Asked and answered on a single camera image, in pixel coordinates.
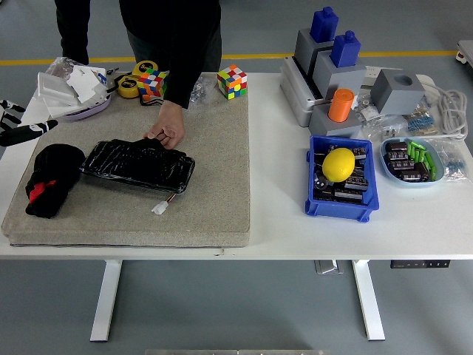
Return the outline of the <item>person's left hand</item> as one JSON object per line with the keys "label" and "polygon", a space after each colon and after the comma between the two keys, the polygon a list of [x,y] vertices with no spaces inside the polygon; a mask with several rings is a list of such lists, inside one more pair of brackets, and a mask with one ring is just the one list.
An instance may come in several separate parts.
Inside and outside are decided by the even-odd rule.
{"label": "person's left hand", "polygon": [[158,140],[165,149],[174,149],[184,135],[183,108],[179,104],[165,100],[156,122],[143,137]]}

